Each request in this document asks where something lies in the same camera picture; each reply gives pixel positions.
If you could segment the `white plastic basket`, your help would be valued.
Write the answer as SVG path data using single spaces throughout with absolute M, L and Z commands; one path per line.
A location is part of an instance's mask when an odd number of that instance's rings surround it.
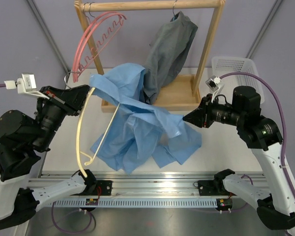
M 247 58 L 215 56 L 211 59 L 211 65 L 213 75 L 218 77 L 232 72 L 243 72 L 258 76 L 254 62 Z M 235 87 L 250 86 L 261 96 L 261 104 L 264 103 L 263 84 L 253 77 L 246 75 L 232 75 L 225 80 L 223 79 L 223 81 L 225 85 L 221 93 L 226 96 L 228 101 L 232 101 L 233 89 Z

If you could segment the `pink hanger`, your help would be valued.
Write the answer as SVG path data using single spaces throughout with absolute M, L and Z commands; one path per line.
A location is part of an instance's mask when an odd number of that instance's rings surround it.
M 102 35 L 94 40 L 93 34 L 106 21 L 112 19 L 112 23 L 102 33 Z M 104 48 L 110 43 L 117 32 L 123 27 L 127 17 L 119 12 L 108 11 L 95 17 L 94 20 L 85 29 L 80 42 L 77 46 L 72 66 L 72 80 L 78 82 L 81 74 L 94 63 L 97 72 L 104 74 L 99 55 Z
M 126 20 L 126 16 L 119 12 L 108 11 L 103 12 L 99 16 L 90 20 L 88 16 L 85 15 L 85 12 L 90 12 L 91 3 L 82 3 L 81 0 L 76 0 L 74 1 L 74 7 L 83 29 L 83 34 L 78 43 L 72 65 L 73 81 L 76 82 L 82 72 L 84 72 L 92 63 L 95 65 L 98 74 L 104 74 L 99 54 L 121 29 Z M 111 26 L 107 28 L 99 40 L 95 41 L 93 33 L 102 23 L 110 18 L 113 18 Z

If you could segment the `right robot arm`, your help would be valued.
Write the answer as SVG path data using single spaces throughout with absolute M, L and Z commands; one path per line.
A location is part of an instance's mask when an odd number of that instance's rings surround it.
M 287 167 L 281 163 L 283 138 L 277 124 L 261 115 L 260 103 L 261 96 L 253 87 L 238 86 L 233 90 L 231 104 L 220 104 L 209 93 L 183 120 L 199 128 L 209 128 L 214 122 L 236 127 L 263 170 L 270 192 L 243 181 L 230 169 L 214 175 L 214 191 L 242 198 L 268 229 L 290 230 L 295 227 L 295 197 L 285 176 Z

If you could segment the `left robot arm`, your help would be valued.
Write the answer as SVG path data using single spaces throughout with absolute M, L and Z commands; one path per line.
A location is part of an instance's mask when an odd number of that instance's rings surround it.
M 55 185 L 30 189 L 25 185 L 39 153 L 49 146 L 66 116 L 77 116 L 90 94 L 87 85 L 69 89 L 41 88 L 37 113 L 31 118 L 18 110 L 0 117 L 0 230 L 30 220 L 43 207 L 71 195 L 96 197 L 111 194 L 110 180 L 97 180 L 90 170 L 79 170 Z

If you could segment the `blue shirt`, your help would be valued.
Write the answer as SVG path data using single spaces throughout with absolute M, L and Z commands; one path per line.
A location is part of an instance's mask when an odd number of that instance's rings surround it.
M 107 134 L 91 151 L 110 168 L 132 173 L 150 157 L 159 168 L 183 164 L 202 146 L 201 134 L 181 115 L 143 102 L 146 70 L 135 63 L 114 67 L 104 75 L 93 74 L 89 84 L 96 95 L 119 108 Z

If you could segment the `wooden clothes rack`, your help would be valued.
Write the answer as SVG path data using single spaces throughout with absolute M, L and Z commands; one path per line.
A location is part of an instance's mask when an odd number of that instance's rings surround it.
M 91 3 L 90 12 L 85 15 L 90 20 L 103 12 L 115 11 L 144 11 L 172 9 L 174 0 L 148 0 L 148 1 L 126 1 L 126 2 L 100 2 Z M 221 19 L 225 1 L 223 0 L 178 0 L 175 9 L 199 9 L 212 8 L 213 14 L 207 31 L 205 44 L 196 74 L 191 74 L 183 69 L 175 80 L 163 87 L 155 102 L 158 107 L 168 111 L 189 111 L 195 109 L 200 100 L 199 85 L 210 53 L 215 33 Z

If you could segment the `aluminium mounting rail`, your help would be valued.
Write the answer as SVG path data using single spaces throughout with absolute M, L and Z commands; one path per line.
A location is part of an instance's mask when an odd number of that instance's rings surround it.
M 111 197 L 115 198 L 195 198 L 199 191 L 194 186 L 198 180 L 213 179 L 214 172 L 141 172 L 124 174 L 119 172 L 96 172 L 98 180 L 111 180 Z M 30 178 L 28 187 L 46 187 L 71 177 L 70 172 L 45 172 Z M 256 187 L 269 191 L 264 174 L 249 173 Z

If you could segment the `blue hanger under grey shirt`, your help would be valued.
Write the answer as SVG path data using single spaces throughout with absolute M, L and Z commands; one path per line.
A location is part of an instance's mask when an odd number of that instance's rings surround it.
M 176 4 L 177 4 L 177 1 L 178 1 L 178 0 L 175 0 L 175 1 L 174 1 L 173 7 L 172 7 L 173 17 L 172 17 L 172 19 L 171 19 L 171 22 L 172 22 L 172 21 L 175 21 L 175 20 L 178 18 L 177 15 L 178 15 L 179 13 L 175 13 L 175 6 L 176 6 Z

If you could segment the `grey shirt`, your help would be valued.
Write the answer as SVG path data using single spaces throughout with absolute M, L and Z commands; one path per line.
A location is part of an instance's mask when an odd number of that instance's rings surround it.
M 144 64 L 144 100 L 156 102 L 161 88 L 169 85 L 181 72 L 198 30 L 190 18 L 178 12 L 178 18 L 163 24 L 150 43 Z

